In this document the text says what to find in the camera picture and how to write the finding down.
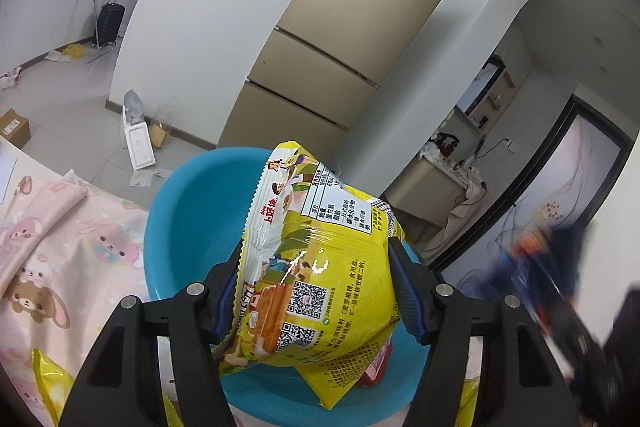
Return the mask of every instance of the silver screw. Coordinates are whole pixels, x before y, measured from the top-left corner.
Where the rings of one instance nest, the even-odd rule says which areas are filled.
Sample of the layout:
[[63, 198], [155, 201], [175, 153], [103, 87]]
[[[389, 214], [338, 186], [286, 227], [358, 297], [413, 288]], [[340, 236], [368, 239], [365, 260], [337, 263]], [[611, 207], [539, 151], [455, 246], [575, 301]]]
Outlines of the silver screw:
[[504, 303], [509, 308], [517, 308], [520, 305], [520, 299], [518, 299], [515, 295], [507, 295], [504, 298]]
[[120, 301], [120, 305], [124, 309], [128, 310], [129, 308], [133, 308], [133, 306], [136, 305], [136, 302], [138, 302], [138, 300], [134, 295], [127, 295], [126, 297], [122, 298], [122, 300]]
[[192, 282], [187, 286], [187, 293], [189, 295], [200, 295], [204, 292], [204, 284], [201, 282]]
[[436, 293], [443, 297], [449, 297], [450, 295], [453, 295], [453, 288], [445, 283], [438, 284], [436, 286]]

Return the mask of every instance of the black suitcase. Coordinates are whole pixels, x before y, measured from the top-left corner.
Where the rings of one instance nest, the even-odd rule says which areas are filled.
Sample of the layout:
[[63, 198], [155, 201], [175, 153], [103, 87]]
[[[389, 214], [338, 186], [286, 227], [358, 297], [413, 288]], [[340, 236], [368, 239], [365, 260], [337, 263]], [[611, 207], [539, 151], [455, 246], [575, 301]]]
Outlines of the black suitcase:
[[[97, 30], [100, 47], [106, 46], [108, 43], [113, 45], [116, 43], [116, 37], [120, 31], [122, 18], [124, 17], [124, 6], [117, 4], [116, 1], [117, 0], [113, 0], [113, 2], [111, 2], [111, 0], [108, 0], [107, 4], [100, 10], [100, 15], [98, 15]], [[92, 45], [95, 46], [96, 44], [94, 30]]]

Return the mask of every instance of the gray tile floor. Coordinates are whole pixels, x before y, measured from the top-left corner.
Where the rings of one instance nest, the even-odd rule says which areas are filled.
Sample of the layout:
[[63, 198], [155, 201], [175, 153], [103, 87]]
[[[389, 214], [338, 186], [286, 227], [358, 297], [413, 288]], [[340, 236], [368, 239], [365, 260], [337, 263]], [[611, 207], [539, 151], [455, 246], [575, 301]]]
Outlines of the gray tile floor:
[[[43, 165], [59, 174], [73, 169], [92, 184], [149, 208], [164, 180], [154, 176], [151, 187], [129, 186], [133, 169], [120, 146], [120, 117], [104, 108], [118, 49], [119, 43], [89, 64], [96, 51], [86, 46], [79, 60], [44, 60], [24, 70], [13, 89], [0, 92], [0, 114], [14, 108], [30, 120], [31, 139], [22, 150]], [[169, 136], [155, 150], [154, 167], [175, 170], [202, 153]]]

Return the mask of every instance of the gold refrigerator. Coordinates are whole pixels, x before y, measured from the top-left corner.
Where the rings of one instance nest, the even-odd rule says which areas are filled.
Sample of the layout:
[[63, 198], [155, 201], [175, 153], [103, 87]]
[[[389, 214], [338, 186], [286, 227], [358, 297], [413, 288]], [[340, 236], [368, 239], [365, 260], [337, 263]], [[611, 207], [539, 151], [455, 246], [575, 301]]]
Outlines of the gold refrigerator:
[[329, 162], [439, 2], [293, 0], [248, 74], [218, 145], [273, 148], [295, 139]]

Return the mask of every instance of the teal plastic bowl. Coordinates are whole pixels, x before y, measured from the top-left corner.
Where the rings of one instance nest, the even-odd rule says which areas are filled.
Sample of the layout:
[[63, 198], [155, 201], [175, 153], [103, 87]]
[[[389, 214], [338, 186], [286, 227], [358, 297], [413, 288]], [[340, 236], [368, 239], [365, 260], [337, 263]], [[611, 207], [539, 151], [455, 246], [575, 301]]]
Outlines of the teal plastic bowl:
[[[154, 200], [145, 231], [145, 276], [153, 299], [164, 299], [226, 261], [238, 244], [255, 187], [270, 152], [216, 149], [172, 174]], [[414, 261], [415, 254], [410, 251]], [[292, 367], [258, 364], [222, 378], [228, 402], [282, 427], [366, 427], [406, 407], [429, 348], [402, 322], [393, 334], [386, 374], [373, 388], [353, 387], [327, 411]]]

